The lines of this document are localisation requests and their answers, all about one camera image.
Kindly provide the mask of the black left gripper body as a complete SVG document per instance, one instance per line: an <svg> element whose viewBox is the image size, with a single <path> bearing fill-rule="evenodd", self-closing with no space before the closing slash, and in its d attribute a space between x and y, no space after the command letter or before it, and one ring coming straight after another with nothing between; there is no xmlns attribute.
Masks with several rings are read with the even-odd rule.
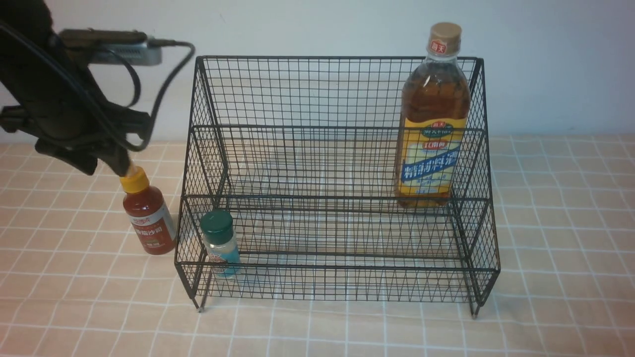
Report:
<svg viewBox="0 0 635 357"><path fill-rule="evenodd" d="M137 31L66 29L56 33L43 0L1 2L1 83L17 100L1 109L1 128L23 132L63 148L143 149L152 115L132 109L141 84L120 46L144 45ZM134 95L125 106L110 102L89 64L114 63L129 70Z"/></svg>

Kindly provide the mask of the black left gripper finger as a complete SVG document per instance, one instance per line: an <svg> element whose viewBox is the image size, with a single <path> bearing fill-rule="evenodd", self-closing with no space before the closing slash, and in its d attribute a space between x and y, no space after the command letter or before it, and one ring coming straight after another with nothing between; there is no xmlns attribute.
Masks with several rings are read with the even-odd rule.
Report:
<svg viewBox="0 0 635 357"><path fill-rule="evenodd" d="M68 149L45 140L37 140L34 148L39 154L63 161L87 176L92 176L97 169L97 158L89 153Z"/></svg>
<svg viewBox="0 0 635 357"><path fill-rule="evenodd" d="M127 149L118 144L95 144L89 153L103 161L119 177L127 176L131 160Z"/></svg>

